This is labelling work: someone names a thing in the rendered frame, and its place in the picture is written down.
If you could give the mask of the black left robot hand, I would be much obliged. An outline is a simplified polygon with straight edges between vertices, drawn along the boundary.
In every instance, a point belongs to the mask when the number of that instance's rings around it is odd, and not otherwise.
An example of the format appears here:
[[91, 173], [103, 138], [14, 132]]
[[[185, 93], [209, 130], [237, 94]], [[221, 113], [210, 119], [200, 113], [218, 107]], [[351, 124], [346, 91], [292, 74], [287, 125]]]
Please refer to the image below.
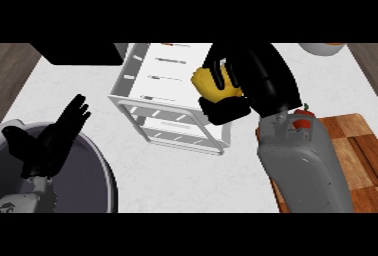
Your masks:
[[23, 162], [21, 177], [52, 178], [61, 171], [73, 148], [75, 140], [92, 115], [85, 103], [86, 97], [79, 94], [72, 100], [58, 118], [33, 137], [17, 126], [7, 126], [2, 134], [10, 145], [10, 153]]

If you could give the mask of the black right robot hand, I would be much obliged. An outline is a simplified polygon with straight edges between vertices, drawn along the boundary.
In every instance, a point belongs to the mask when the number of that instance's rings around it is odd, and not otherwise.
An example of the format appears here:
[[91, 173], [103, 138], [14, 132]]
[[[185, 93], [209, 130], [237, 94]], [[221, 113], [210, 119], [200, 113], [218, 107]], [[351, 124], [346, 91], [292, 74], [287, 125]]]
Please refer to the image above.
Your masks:
[[204, 64], [221, 90], [225, 89], [225, 66], [241, 97], [228, 97], [218, 103], [203, 95], [200, 106], [209, 121], [224, 125], [256, 111], [262, 118], [302, 106], [298, 82], [287, 62], [271, 43], [215, 43]]

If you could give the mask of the yellow lemon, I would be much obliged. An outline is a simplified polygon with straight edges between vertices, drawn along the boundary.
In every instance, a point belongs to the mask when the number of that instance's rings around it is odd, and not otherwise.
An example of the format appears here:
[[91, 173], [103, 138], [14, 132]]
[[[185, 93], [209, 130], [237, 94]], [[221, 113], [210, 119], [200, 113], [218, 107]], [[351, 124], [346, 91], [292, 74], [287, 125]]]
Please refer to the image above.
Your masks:
[[222, 76], [225, 81], [224, 90], [221, 90], [216, 86], [216, 82], [215, 82], [209, 68], [199, 68], [191, 78], [193, 84], [200, 94], [213, 103], [218, 103], [221, 100], [224, 100], [228, 97], [243, 96], [243, 90], [240, 88], [235, 88], [233, 85], [225, 66], [221, 66], [221, 68], [222, 68]]

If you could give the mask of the brown wooden cutting board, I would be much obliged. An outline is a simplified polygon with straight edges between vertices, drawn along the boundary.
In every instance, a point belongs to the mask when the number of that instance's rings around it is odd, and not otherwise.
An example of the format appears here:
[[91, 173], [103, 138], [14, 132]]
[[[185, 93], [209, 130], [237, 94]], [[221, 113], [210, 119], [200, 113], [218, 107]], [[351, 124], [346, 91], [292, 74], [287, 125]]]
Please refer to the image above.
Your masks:
[[[329, 130], [343, 168], [354, 212], [378, 213], [378, 138], [360, 114], [318, 119]], [[289, 213], [290, 209], [272, 179], [271, 184], [280, 211]]]

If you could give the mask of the dark grey round pan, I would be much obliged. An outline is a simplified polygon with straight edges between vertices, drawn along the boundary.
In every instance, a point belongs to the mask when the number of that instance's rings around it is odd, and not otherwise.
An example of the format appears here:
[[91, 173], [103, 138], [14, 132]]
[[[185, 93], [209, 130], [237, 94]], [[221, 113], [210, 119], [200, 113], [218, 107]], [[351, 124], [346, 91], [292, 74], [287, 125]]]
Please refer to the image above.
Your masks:
[[[24, 124], [14, 119], [0, 124], [0, 199], [30, 193], [33, 184], [21, 178], [23, 161], [10, 154], [2, 130], [17, 126], [38, 137], [48, 123]], [[52, 178], [57, 213], [117, 213], [119, 188], [111, 166], [91, 138], [80, 133], [60, 174]]]

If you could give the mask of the red tomato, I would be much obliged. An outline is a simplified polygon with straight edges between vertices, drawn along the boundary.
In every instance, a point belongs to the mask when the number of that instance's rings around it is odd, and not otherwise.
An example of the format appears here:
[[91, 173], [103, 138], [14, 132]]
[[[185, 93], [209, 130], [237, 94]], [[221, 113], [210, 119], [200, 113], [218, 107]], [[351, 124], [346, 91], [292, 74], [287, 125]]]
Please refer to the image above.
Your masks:
[[295, 114], [302, 114], [302, 115], [308, 115], [308, 116], [317, 117], [315, 113], [309, 109], [311, 109], [311, 106], [309, 106], [308, 103], [305, 103], [305, 108], [303, 109], [298, 109], [295, 111]]

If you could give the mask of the grey round bowl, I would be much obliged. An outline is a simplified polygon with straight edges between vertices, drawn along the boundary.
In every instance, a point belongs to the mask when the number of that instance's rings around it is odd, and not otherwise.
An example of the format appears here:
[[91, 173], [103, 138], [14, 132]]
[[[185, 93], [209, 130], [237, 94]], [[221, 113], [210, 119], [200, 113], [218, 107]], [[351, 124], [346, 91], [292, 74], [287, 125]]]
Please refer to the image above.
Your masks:
[[315, 56], [334, 56], [345, 46], [345, 43], [300, 43], [300, 47]]

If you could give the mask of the black appliance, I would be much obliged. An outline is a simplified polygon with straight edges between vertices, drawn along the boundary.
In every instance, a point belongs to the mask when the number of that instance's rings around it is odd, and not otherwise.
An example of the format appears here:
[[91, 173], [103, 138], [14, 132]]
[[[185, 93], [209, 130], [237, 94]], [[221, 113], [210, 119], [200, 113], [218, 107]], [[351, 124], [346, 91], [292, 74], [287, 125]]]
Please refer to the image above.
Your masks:
[[33, 43], [54, 65], [119, 66], [125, 62], [128, 43]]

